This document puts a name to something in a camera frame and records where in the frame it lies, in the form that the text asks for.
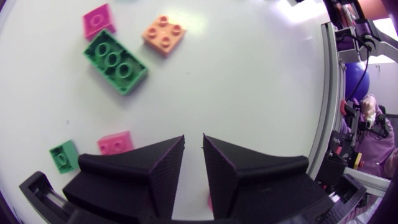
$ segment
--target orange lego brick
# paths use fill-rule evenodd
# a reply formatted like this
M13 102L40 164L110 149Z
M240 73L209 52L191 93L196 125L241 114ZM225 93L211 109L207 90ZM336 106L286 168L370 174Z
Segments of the orange lego brick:
M156 49L164 57L169 56L185 34L179 24L169 23L167 16L159 16L142 34L145 43Z

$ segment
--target white surface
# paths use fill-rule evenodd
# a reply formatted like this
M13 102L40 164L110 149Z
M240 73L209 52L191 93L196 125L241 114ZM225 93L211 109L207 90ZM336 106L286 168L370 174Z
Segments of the white surface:
M26 223L43 220L19 184L41 170L62 193L78 171L60 175L49 149L69 139L99 154L96 141L118 131L130 130L136 147L185 134L173 217L188 220L212 219L202 133L277 156L309 154L327 15L308 10L321 3L111 1L116 38L149 68L120 96L82 54L81 17L105 2L20 0L0 32L0 182ZM188 30L168 59L141 39L159 14Z
M388 114L398 114L398 63L369 65L370 85L368 93L386 107Z
M376 21L373 21L373 23L381 32L389 35L394 40L398 41L396 28L394 27L392 20L390 18L378 19ZM380 55L378 57L371 56L369 58L369 64L375 64L375 63L395 63L395 61L384 55Z

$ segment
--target pink lego brick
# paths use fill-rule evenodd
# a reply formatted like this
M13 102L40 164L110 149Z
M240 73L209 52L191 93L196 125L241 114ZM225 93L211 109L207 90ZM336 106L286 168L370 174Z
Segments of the pink lego brick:
M97 144L102 155L120 154L133 150L129 131L104 136L97 141Z
M83 25L87 40L92 40L97 33L105 28L111 33L116 32L108 3L85 14L83 16Z
M211 196L209 194L209 199L207 201L207 204L209 205L209 208L211 209L211 211L213 211L213 204L211 203Z

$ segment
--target green duplo brick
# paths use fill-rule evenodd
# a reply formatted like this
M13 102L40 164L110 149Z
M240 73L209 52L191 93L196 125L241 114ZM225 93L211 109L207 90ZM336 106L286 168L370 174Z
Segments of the green duplo brick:
M79 168L77 163L79 154L72 140L51 149L50 154L61 174Z
M131 92L147 75L147 67L103 29L84 55L120 94Z

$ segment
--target metal frame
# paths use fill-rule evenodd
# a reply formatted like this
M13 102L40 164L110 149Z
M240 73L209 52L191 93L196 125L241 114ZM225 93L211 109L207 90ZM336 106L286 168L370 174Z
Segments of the metal frame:
M367 174L351 168L344 170L345 174L352 175L356 180L366 187L366 192L378 197L383 197L390 185L390 180L376 177L375 175Z
M315 179L318 174L331 132L340 130L342 120L340 101L345 98L346 68L338 56L335 30L331 22L322 25L322 36L325 53L325 81L317 133L308 156L310 164L307 173L312 179ZM379 197L384 196L390 184L390 180L350 168L346 168L345 173L351 174L361 182L367 188L367 193Z
M343 99L342 93L344 93L344 80L341 79L344 71L338 61L335 31L331 22L322 25L322 37L325 53L325 81L317 133L308 156L310 164L307 173L312 179L315 179L318 174L331 132L340 129L340 123L336 124L336 121L341 120L339 106L340 100Z

